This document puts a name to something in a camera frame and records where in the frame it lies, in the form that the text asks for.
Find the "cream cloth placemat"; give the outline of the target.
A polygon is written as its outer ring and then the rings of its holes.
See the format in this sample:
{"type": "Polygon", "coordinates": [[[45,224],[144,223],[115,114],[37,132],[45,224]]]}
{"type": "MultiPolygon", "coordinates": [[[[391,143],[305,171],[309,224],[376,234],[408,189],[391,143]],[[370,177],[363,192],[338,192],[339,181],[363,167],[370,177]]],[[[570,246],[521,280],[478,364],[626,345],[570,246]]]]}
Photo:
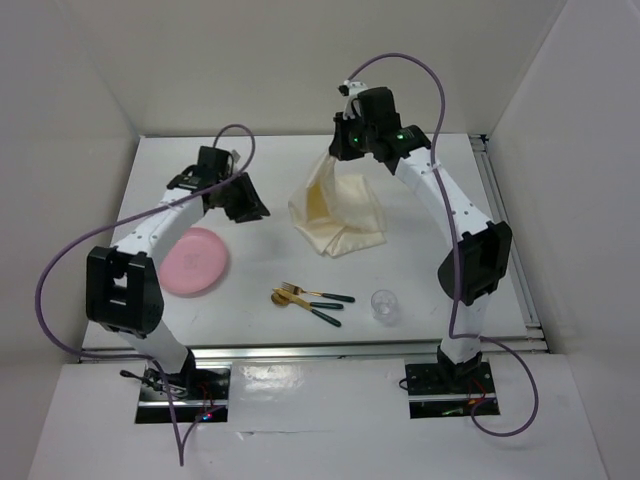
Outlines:
{"type": "Polygon", "coordinates": [[[335,173],[338,160],[321,155],[291,195],[294,228],[315,253],[339,258],[386,243],[383,208],[362,174],[335,173]]]}

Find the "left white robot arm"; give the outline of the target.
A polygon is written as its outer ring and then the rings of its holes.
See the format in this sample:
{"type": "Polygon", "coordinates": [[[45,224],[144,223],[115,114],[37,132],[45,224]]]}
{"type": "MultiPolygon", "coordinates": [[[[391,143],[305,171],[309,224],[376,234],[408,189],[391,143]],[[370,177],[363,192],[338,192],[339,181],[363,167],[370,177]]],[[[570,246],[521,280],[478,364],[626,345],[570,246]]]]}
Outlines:
{"type": "Polygon", "coordinates": [[[149,357],[152,376],[176,399],[197,387],[192,351],[163,321],[164,299],[158,269],[183,234],[214,208],[235,223],[257,221],[270,212],[248,173],[239,172],[233,153],[203,146],[195,164],[166,187],[157,212],[110,247],[87,257],[86,314],[149,357]]]}

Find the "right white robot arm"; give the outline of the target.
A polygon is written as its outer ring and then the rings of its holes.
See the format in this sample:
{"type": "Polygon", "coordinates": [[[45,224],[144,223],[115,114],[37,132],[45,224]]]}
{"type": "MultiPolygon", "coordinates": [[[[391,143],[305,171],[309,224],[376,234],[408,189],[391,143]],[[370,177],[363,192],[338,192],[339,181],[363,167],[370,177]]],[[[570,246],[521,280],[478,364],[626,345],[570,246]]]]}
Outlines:
{"type": "Polygon", "coordinates": [[[329,152],[340,161],[367,154],[384,164],[426,207],[451,242],[437,271],[453,317],[438,350],[436,379],[460,391],[481,363],[481,339],[491,295],[507,273],[512,230],[485,215],[444,169],[434,144],[415,125],[402,126],[391,90],[346,81],[329,152]]]}

